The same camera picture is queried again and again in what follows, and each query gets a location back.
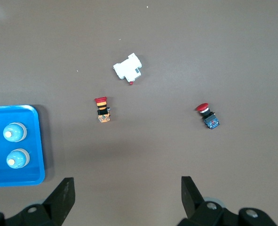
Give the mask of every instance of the screw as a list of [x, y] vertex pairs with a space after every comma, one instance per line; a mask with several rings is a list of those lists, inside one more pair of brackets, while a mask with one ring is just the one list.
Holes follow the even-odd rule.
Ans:
[[31, 207], [30, 209], [28, 209], [28, 213], [33, 213], [37, 210], [37, 208], [34, 206], [34, 207]]
[[247, 210], [246, 214], [249, 215], [250, 217], [253, 217], [253, 218], [258, 217], [258, 214], [254, 210]]
[[217, 206], [212, 202], [207, 203], [207, 207], [211, 210], [217, 209]]

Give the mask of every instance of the gray table surface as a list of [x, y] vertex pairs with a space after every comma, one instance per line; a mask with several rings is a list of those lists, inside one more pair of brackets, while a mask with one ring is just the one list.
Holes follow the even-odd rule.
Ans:
[[[129, 86], [112, 66], [133, 52]], [[0, 188], [6, 217], [74, 177], [65, 226], [175, 226], [192, 176], [278, 224], [278, 0], [0, 0], [0, 105], [22, 104], [40, 113], [47, 175]]]

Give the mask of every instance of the blue tray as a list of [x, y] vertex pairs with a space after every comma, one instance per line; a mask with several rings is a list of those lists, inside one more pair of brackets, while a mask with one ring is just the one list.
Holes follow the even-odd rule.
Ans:
[[[27, 136], [20, 142], [9, 142], [3, 136], [4, 128], [20, 122], [27, 128]], [[12, 169], [6, 163], [7, 155], [17, 149], [25, 149], [29, 163], [20, 169]], [[29, 105], [0, 106], [0, 187], [38, 185], [45, 178], [37, 111]]]

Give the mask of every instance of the white plastic component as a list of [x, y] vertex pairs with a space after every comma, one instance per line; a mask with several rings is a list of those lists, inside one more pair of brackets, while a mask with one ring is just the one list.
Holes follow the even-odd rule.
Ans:
[[114, 65], [114, 69], [119, 78], [126, 78], [128, 82], [134, 82], [141, 76], [141, 72], [139, 71], [139, 68], [141, 67], [142, 64], [134, 53], [129, 55], [128, 59], [126, 59], [122, 63]]
[[9, 160], [8, 160], [8, 164], [9, 164], [10, 166], [14, 165], [15, 162], [16, 162], [16, 161], [15, 161], [14, 159], [9, 159]]
[[5, 132], [6, 137], [12, 137], [12, 133], [10, 131]]

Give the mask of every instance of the small red piece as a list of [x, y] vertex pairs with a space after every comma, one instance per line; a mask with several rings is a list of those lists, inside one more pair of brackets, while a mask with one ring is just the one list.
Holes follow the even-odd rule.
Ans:
[[196, 108], [196, 110], [199, 111], [199, 112], [202, 112], [202, 111], [206, 110], [208, 106], [209, 106], [208, 103], [203, 103], [203, 104], [201, 104], [200, 106], [198, 106], [198, 107]]
[[100, 97], [100, 98], [95, 98], [96, 103], [101, 103], [101, 102], [105, 102], [107, 99], [107, 97]]

